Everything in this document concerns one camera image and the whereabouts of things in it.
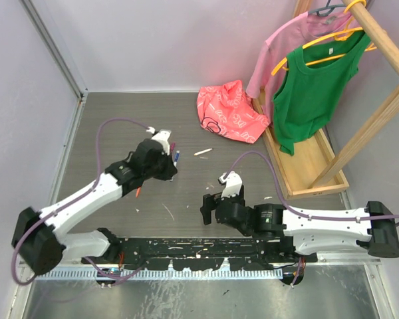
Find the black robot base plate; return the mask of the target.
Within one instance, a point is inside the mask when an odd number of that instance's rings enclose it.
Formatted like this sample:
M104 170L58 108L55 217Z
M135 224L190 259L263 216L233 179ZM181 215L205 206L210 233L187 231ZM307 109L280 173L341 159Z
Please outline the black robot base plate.
M278 264L299 262L293 240L254 238L119 237L104 253L85 253L97 265L120 264L126 270L146 268L176 271L217 270L229 263L231 271L274 270Z

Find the orange ballpoint pen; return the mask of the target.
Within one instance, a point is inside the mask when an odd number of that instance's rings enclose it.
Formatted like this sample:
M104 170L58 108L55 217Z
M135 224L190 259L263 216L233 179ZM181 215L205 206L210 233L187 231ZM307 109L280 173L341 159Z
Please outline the orange ballpoint pen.
M140 192L141 192L141 187L139 187L137 190L136 190L136 198L138 198L139 197L139 195L140 195Z

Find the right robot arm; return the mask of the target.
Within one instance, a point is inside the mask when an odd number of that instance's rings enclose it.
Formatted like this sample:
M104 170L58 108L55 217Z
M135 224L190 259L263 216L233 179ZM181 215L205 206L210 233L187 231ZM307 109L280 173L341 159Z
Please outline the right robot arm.
M245 237L277 240L279 256L287 262L331 251L365 251L373 257L399 258L396 216L379 201L342 211L288 210L272 203L248 207L241 190L233 197L204 195L200 212L205 225L215 219Z

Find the white yellow-tipped pen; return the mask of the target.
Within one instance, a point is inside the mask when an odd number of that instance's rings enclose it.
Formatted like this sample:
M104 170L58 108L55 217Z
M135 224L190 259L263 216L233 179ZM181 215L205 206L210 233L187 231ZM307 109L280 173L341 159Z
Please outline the white yellow-tipped pen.
M200 155L206 154L206 153L208 153L208 152L210 152L212 150L213 150L213 148L208 148L208 149L205 149L205 150L201 150L201 151L198 151L198 152L194 153L194 156L200 156Z

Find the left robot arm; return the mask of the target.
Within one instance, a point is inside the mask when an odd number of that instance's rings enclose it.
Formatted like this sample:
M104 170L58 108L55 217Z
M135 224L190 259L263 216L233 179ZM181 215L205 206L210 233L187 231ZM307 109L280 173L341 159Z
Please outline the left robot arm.
M98 257L104 263L116 261L120 247L109 231L72 234L70 230L105 205L136 191L146 180L170 180L177 169L169 137L170 131L161 130L66 199L40 211L24 209L11 241L14 251L37 276L50 272L65 259Z

